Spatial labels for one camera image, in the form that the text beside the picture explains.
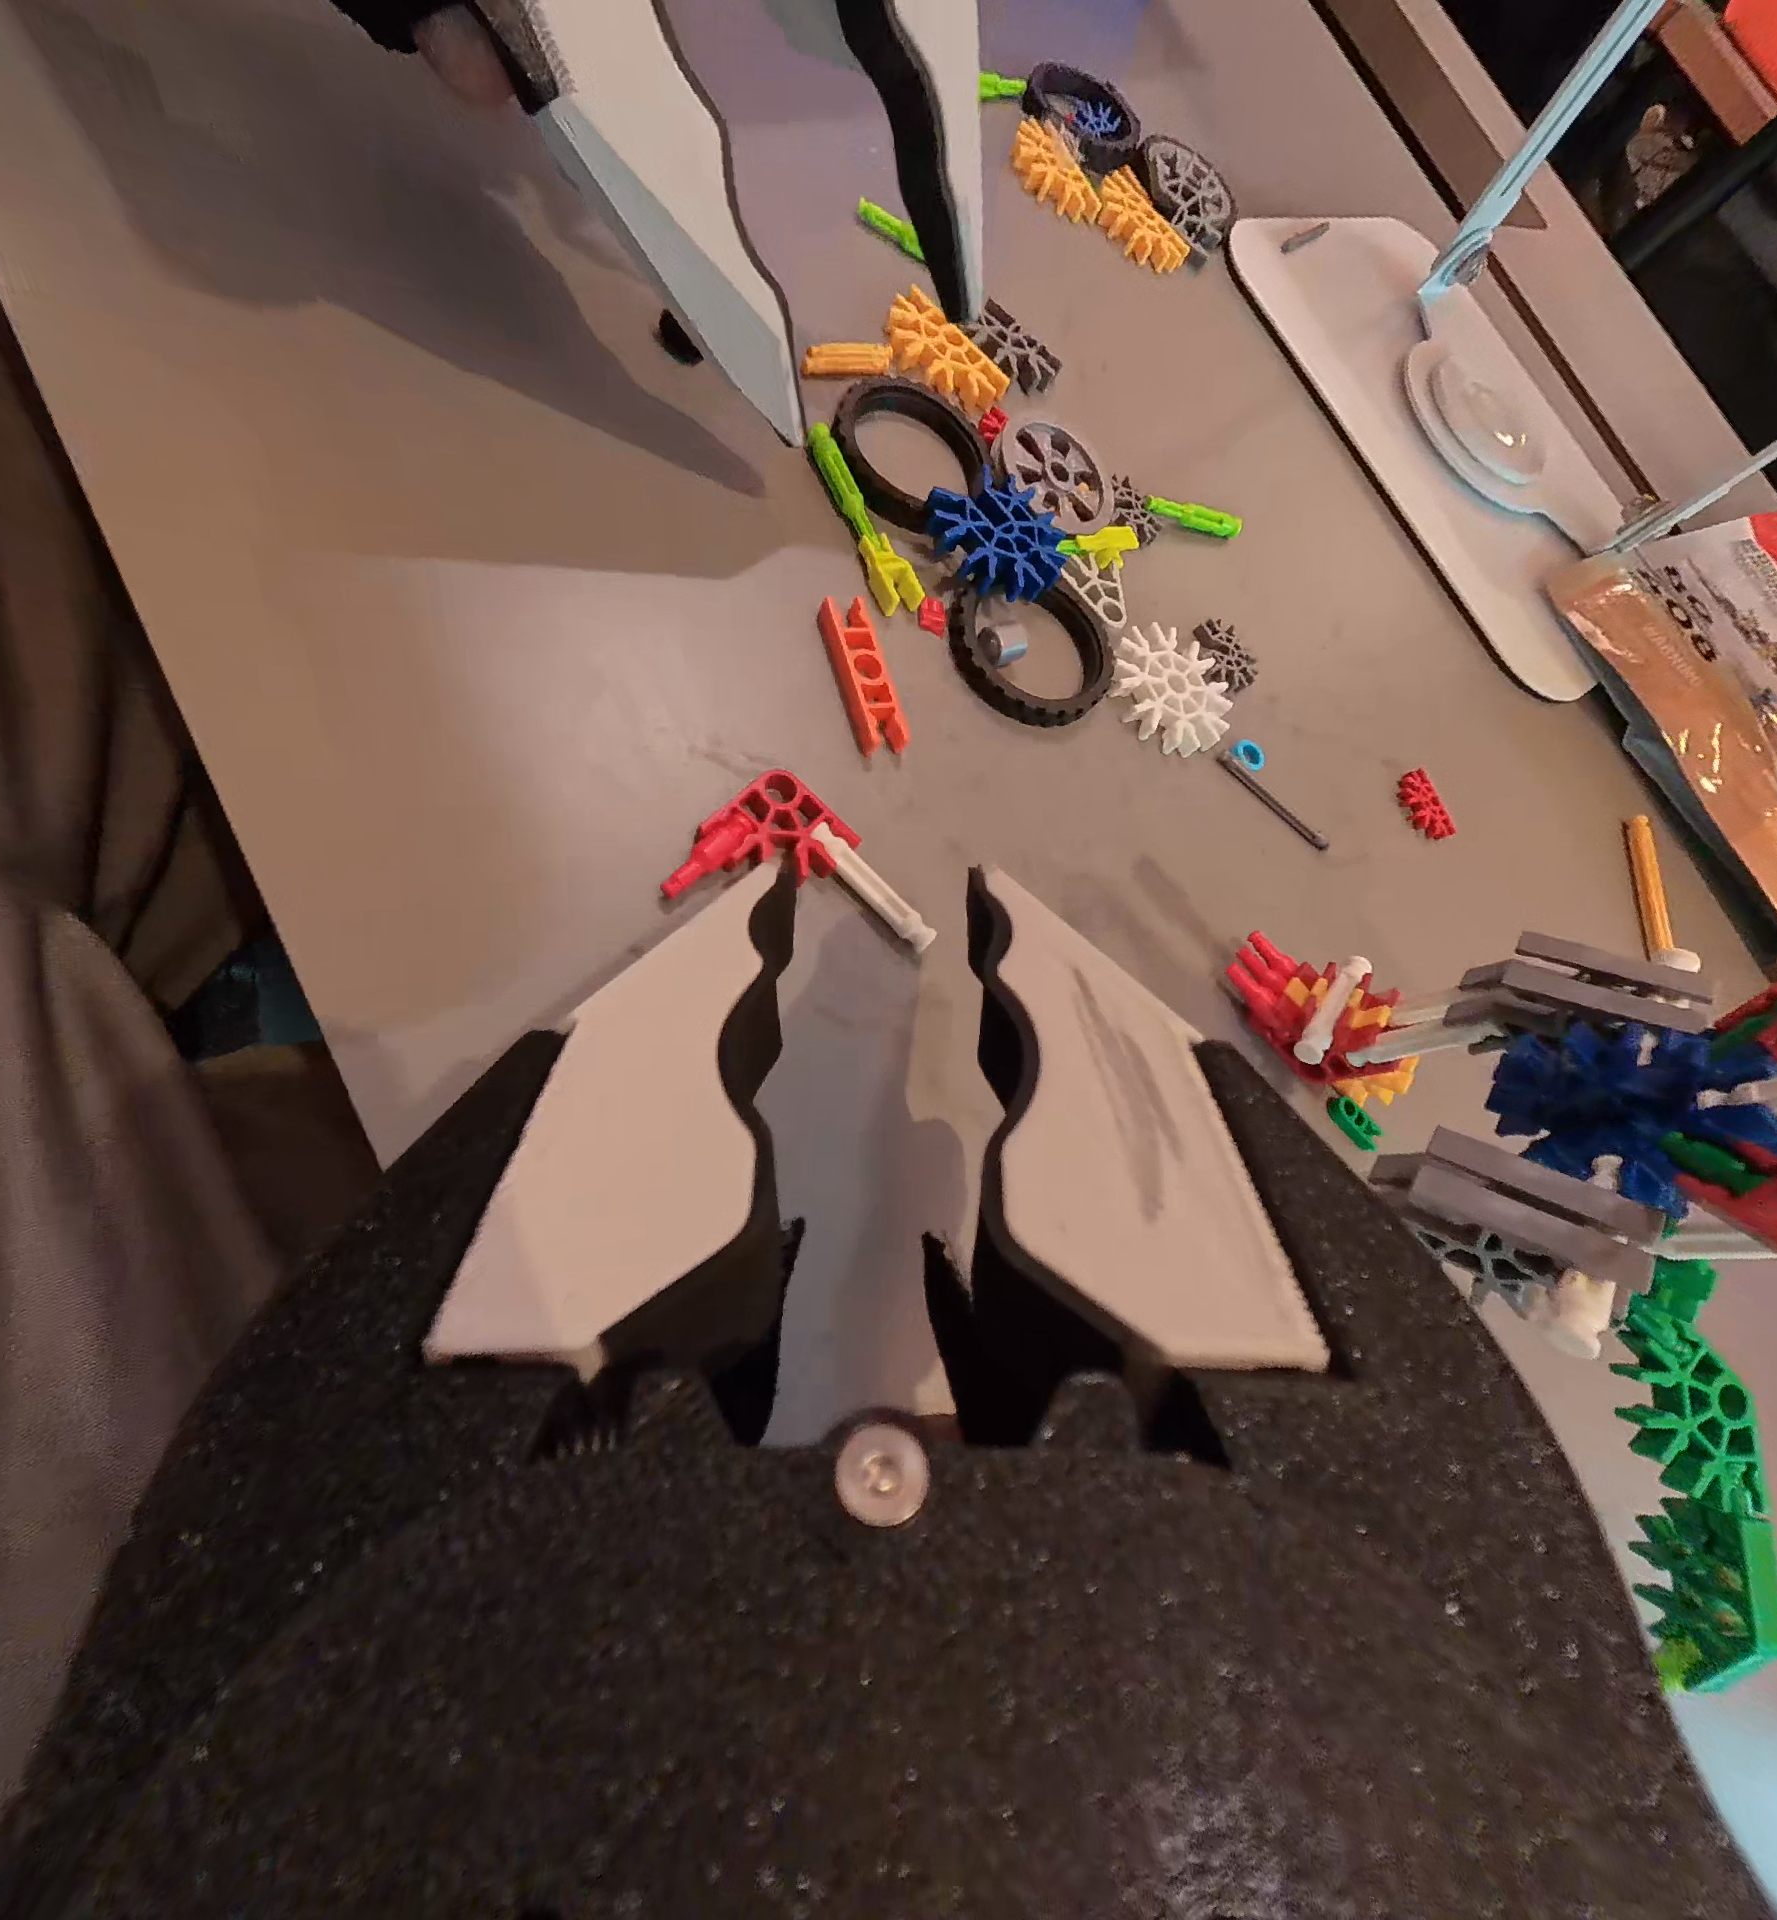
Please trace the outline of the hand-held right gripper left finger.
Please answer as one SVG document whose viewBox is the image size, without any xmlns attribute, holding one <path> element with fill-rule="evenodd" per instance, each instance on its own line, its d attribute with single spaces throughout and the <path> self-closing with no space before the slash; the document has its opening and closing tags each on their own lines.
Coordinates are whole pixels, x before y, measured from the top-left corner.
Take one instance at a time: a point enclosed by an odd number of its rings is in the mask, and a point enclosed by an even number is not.
<svg viewBox="0 0 1777 1920">
<path fill-rule="evenodd" d="M 793 882 L 753 870 L 571 1011 L 427 1364 L 777 1386 L 788 1255 L 754 1095 L 793 926 Z"/>
</svg>

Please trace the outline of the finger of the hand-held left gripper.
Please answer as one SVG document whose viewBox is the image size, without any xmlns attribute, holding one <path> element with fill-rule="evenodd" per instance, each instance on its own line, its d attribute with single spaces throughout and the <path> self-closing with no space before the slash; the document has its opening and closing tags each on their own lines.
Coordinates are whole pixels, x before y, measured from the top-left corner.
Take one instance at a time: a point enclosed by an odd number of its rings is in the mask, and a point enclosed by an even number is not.
<svg viewBox="0 0 1777 1920">
<path fill-rule="evenodd" d="M 978 5 L 834 3 L 832 13 L 886 110 L 936 300 L 949 322 L 975 322 L 986 296 Z"/>
<path fill-rule="evenodd" d="M 805 444 L 786 301 L 738 216 L 727 132 L 652 3 L 528 3 L 554 76 L 536 125 L 701 356 Z"/>
</svg>

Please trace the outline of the red corner connector assembly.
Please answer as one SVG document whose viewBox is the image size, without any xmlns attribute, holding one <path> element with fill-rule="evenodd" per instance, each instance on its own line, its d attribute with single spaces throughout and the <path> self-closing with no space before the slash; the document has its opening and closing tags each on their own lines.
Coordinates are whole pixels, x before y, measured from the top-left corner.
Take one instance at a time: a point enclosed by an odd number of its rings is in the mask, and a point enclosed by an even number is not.
<svg viewBox="0 0 1777 1920">
<path fill-rule="evenodd" d="M 691 835 L 684 863 L 660 880 L 665 902 L 689 886 L 770 861 L 795 884 L 834 879 L 904 948 L 922 954 L 936 930 L 865 863 L 860 835 L 795 775 L 775 769 L 742 786 Z"/>
</svg>

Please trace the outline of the colourful construction toy model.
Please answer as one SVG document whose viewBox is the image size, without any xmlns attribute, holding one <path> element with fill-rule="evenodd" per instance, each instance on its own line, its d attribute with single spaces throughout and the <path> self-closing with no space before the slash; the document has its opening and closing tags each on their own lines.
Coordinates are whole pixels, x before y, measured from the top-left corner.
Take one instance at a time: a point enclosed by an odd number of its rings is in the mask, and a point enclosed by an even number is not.
<svg viewBox="0 0 1777 1920">
<path fill-rule="evenodd" d="M 1491 1072 L 1494 1136 L 1433 1132 L 1372 1183 L 1469 1302 L 1503 1300 L 1566 1354 L 1612 1339 L 1616 1410 L 1664 1490 L 1634 1554 L 1657 1577 L 1656 1667 L 1719 1694 L 1777 1662 L 1777 1537 L 1761 1416 L 1699 1319 L 1717 1261 L 1777 1261 L 1777 979 L 1725 1013 L 1696 975 L 1522 934 L 1413 1018 L 1355 956 L 1318 968 L 1253 932 L 1226 968 L 1253 1035 L 1360 1105 L 1424 1056 Z"/>
</svg>

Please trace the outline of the orange fan connector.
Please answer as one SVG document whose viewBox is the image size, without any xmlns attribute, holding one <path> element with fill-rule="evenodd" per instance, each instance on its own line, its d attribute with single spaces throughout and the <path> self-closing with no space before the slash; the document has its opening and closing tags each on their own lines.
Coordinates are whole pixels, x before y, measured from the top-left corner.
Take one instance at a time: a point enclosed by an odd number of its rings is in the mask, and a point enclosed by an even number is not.
<svg viewBox="0 0 1777 1920">
<path fill-rule="evenodd" d="M 1120 255 L 1157 274 L 1188 264 L 1188 242 L 1150 203 L 1130 166 L 1105 174 L 1096 189 L 1095 225 Z"/>
<path fill-rule="evenodd" d="M 1019 186 L 1036 206 L 1075 225 L 1098 222 L 1101 198 L 1083 168 L 1072 133 L 1058 122 L 1024 115 L 1009 152 Z"/>
<path fill-rule="evenodd" d="M 891 368 L 978 421 L 1001 406 L 1010 377 L 920 289 L 895 297 L 884 317 Z"/>
</svg>

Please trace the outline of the small tyre with hub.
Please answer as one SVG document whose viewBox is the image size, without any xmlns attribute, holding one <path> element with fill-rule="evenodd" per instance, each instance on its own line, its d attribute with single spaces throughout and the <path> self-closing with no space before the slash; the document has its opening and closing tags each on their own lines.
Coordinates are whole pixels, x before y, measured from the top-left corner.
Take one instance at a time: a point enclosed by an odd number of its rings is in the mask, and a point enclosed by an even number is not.
<svg viewBox="0 0 1777 1920">
<path fill-rule="evenodd" d="M 1116 84 L 1083 67 L 1041 62 L 1029 69 L 1021 109 L 1075 144 L 1090 174 L 1130 166 L 1139 152 L 1139 118 Z"/>
</svg>

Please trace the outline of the dark grey snowflake connector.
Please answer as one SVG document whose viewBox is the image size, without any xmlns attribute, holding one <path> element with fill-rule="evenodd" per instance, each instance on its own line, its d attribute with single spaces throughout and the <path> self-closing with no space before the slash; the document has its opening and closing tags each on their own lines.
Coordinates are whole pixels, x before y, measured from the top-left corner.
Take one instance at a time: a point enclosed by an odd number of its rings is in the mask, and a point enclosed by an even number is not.
<svg viewBox="0 0 1777 1920">
<path fill-rule="evenodd" d="M 1062 368 L 1060 356 L 992 297 L 961 332 L 1024 395 L 1046 394 Z"/>
</svg>

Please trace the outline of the black rubber tyre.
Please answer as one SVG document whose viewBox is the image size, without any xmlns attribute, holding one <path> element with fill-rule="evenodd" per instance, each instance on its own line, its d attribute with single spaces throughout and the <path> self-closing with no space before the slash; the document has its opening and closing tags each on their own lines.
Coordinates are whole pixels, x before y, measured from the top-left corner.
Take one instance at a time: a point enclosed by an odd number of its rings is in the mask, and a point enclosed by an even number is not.
<svg viewBox="0 0 1777 1920">
<path fill-rule="evenodd" d="M 914 535 L 920 535 L 927 522 L 927 495 L 908 493 L 884 480 L 861 451 L 861 426 L 882 415 L 920 426 L 947 451 L 957 467 L 954 493 L 971 495 L 989 484 L 990 465 L 981 433 L 951 401 L 891 377 L 860 380 L 834 404 L 828 434 L 874 517 Z"/>
<path fill-rule="evenodd" d="M 1101 619 L 1064 584 L 1046 587 L 1036 609 L 1043 611 L 1072 641 L 1083 663 L 1080 688 L 1067 699 L 1041 699 L 1017 688 L 1003 667 L 985 662 L 977 646 L 981 595 L 955 581 L 947 595 L 947 648 L 955 674 L 996 715 L 1029 729 L 1064 729 L 1090 712 L 1111 691 L 1116 654 Z"/>
</svg>

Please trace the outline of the grey spoked wheel hub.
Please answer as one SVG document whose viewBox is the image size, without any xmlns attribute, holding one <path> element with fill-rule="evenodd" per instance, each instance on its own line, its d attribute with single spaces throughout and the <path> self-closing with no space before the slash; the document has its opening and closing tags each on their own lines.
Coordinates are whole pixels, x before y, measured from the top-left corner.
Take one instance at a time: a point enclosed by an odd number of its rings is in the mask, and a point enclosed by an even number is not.
<svg viewBox="0 0 1777 1920">
<path fill-rule="evenodd" d="M 1034 511 L 1067 537 L 1084 537 L 1116 522 L 1116 488 L 1088 447 L 1048 418 L 1009 421 L 994 447 L 996 467 Z"/>
</svg>

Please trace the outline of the thin dark grey rod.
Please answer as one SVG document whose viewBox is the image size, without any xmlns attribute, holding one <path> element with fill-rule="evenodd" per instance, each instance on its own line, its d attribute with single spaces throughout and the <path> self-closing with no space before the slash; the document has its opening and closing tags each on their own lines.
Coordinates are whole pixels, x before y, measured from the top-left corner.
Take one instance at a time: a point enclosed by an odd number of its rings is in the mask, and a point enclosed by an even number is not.
<svg viewBox="0 0 1777 1920">
<path fill-rule="evenodd" d="M 1295 816 L 1279 797 L 1274 797 L 1263 780 L 1258 780 L 1258 763 L 1241 751 L 1247 744 L 1239 744 L 1236 749 L 1224 751 L 1217 755 L 1219 769 L 1264 810 L 1278 819 L 1286 830 L 1290 830 L 1307 849 L 1329 852 L 1331 839 L 1311 830 L 1299 816 Z"/>
</svg>

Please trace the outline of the blue snowflake connector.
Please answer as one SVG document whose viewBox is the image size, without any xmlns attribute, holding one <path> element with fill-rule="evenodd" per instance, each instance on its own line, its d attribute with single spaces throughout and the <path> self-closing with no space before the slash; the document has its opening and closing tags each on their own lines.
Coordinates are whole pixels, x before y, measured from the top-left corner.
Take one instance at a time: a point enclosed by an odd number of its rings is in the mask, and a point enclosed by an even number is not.
<svg viewBox="0 0 1777 1920">
<path fill-rule="evenodd" d="M 954 559 L 960 579 L 1007 603 L 1037 603 L 1067 563 L 1068 537 L 1016 482 L 985 480 L 971 493 L 932 490 L 922 533 L 936 559 Z"/>
</svg>

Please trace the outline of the white snowflake connector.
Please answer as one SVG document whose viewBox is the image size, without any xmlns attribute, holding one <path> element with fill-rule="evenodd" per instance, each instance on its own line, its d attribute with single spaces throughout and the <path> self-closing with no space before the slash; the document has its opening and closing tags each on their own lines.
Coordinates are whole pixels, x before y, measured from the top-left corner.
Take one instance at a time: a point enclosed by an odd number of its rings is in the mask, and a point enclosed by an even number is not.
<svg viewBox="0 0 1777 1920">
<path fill-rule="evenodd" d="M 1215 677 L 1200 641 L 1180 641 L 1177 628 L 1157 622 L 1123 628 L 1113 643 L 1110 699 L 1128 703 L 1126 721 L 1139 742 L 1157 742 L 1165 755 L 1197 755 L 1227 733 L 1231 701 Z"/>
</svg>

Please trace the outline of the orange ladder piece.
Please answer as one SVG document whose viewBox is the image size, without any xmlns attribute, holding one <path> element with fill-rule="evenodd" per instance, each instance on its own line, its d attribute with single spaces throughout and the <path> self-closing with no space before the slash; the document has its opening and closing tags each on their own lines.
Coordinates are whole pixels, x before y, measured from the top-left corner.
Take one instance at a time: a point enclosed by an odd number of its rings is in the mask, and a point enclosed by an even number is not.
<svg viewBox="0 0 1777 1920">
<path fill-rule="evenodd" d="M 861 755 L 878 747 L 904 754 L 908 729 L 901 711 L 874 619 L 861 600 L 844 609 L 826 599 L 817 612 L 819 634 L 847 728 Z"/>
</svg>

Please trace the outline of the long orange rod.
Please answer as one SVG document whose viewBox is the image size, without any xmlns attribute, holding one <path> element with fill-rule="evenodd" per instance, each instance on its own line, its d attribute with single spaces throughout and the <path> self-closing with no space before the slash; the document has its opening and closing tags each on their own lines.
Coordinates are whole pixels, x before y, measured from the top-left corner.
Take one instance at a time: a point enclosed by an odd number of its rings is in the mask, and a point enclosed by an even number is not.
<svg viewBox="0 0 1777 1920">
<path fill-rule="evenodd" d="M 1649 948 L 1676 948 L 1660 854 L 1649 819 L 1644 816 L 1625 819 L 1621 824 L 1621 839 L 1645 954 Z"/>
</svg>

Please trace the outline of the printed toy packaging bag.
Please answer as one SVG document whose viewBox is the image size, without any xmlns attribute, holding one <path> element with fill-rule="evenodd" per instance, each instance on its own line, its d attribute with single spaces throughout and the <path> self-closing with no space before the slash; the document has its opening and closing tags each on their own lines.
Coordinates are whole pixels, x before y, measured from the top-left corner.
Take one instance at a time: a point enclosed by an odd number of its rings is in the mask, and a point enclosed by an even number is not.
<svg viewBox="0 0 1777 1920">
<path fill-rule="evenodd" d="M 1574 562 L 1546 592 L 1625 754 L 1777 923 L 1777 512 Z"/>
</svg>

